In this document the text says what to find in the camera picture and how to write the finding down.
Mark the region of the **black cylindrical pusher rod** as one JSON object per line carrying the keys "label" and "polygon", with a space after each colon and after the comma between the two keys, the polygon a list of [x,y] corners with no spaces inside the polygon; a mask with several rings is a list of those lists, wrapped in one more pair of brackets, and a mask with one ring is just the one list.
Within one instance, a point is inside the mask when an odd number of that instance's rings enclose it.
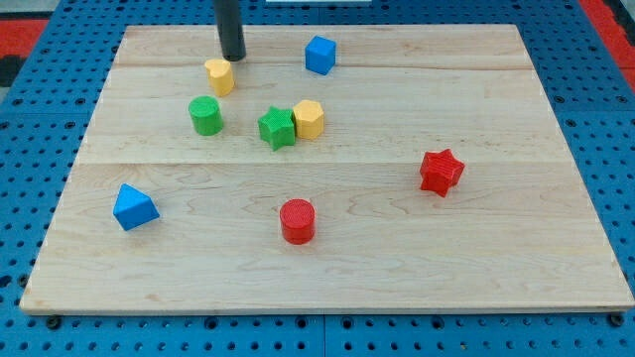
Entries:
{"label": "black cylindrical pusher rod", "polygon": [[223,57],[240,61],[246,57],[242,17],[238,0],[212,0]]}

